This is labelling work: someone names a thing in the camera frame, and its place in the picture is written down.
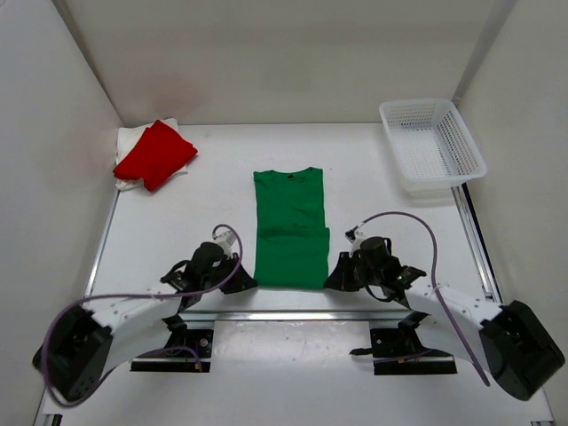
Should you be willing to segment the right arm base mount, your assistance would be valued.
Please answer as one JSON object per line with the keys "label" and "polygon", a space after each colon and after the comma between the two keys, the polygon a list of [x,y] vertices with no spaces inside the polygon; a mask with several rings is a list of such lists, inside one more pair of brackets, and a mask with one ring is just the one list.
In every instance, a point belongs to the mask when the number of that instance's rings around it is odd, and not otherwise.
{"label": "right arm base mount", "polygon": [[369,356],[378,375],[456,375],[454,357],[447,352],[424,346],[416,329],[427,318],[425,313],[410,312],[402,319],[371,321],[370,344],[350,351],[352,357]]}

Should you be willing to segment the green t shirt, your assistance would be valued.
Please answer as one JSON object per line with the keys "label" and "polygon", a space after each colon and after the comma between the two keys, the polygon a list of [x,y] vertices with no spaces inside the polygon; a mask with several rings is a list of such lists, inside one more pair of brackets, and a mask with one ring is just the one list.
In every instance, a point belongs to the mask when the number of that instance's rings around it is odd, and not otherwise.
{"label": "green t shirt", "polygon": [[254,279],[264,288],[322,290],[328,277],[330,246],[323,170],[256,171],[253,180]]}

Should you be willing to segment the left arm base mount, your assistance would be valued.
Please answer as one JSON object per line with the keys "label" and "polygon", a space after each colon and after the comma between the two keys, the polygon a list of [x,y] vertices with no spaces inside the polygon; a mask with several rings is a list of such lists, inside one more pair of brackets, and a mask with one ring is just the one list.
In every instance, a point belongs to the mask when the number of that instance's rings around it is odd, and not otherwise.
{"label": "left arm base mount", "polygon": [[192,323],[180,315],[167,318],[163,323],[169,332],[163,348],[152,350],[132,360],[130,371],[208,373],[213,350],[213,323]]}

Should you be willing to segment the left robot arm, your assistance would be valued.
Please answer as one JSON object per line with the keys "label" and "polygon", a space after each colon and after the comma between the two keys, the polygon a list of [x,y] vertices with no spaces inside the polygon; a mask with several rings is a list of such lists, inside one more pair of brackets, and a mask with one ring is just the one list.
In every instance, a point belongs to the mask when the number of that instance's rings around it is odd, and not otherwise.
{"label": "left robot arm", "polygon": [[99,310],[87,308],[85,299],[68,306],[53,321],[32,364],[53,402],[79,406],[118,366],[135,358],[184,354],[197,359],[181,312],[209,292],[229,295],[256,286],[239,254],[203,242],[191,259],[174,264],[159,285],[142,294],[106,295]]}

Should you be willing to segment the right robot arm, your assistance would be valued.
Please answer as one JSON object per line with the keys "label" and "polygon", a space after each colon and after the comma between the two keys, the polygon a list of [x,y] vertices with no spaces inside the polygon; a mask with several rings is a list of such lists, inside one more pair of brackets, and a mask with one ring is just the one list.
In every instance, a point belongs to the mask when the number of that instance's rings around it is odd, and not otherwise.
{"label": "right robot arm", "polygon": [[424,355],[478,363],[511,397],[530,399],[565,363],[565,357],[531,308],[519,301],[498,304],[440,284],[403,265],[391,240],[346,235],[351,250],[340,253],[325,288],[341,292],[377,287],[380,301],[409,310],[395,327],[376,328],[371,346],[354,356],[399,361]]}

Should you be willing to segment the red t shirt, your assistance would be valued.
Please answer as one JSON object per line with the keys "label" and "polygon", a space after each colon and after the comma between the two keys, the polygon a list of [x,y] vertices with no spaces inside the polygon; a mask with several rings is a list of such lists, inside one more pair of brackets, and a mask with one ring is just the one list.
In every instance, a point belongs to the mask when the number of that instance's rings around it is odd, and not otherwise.
{"label": "red t shirt", "polygon": [[141,179],[142,187],[153,193],[197,155],[197,148],[180,135],[179,129],[175,132],[156,120],[130,153],[115,165],[113,173],[115,179]]}

